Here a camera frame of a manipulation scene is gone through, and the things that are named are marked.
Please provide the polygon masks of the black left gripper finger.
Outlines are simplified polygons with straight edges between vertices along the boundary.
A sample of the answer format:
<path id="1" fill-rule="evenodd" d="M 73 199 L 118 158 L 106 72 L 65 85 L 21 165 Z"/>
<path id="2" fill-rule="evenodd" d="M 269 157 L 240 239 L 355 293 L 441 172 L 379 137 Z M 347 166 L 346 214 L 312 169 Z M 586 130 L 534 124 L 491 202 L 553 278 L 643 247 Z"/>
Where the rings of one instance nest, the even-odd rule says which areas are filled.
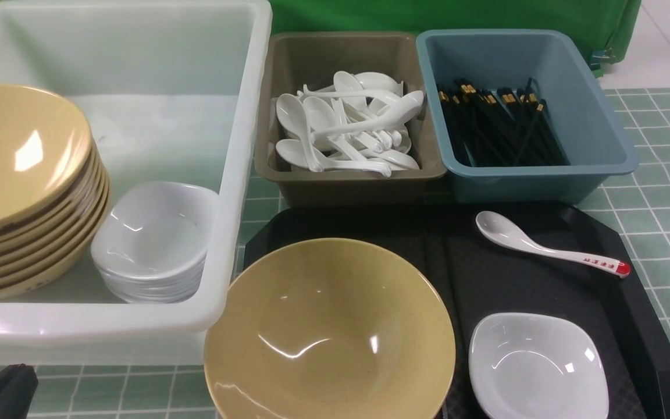
<path id="1" fill-rule="evenodd" d="M 39 379 L 28 364 L 10 364 L 0 371 L 0 418 L 26 418 Z"/>

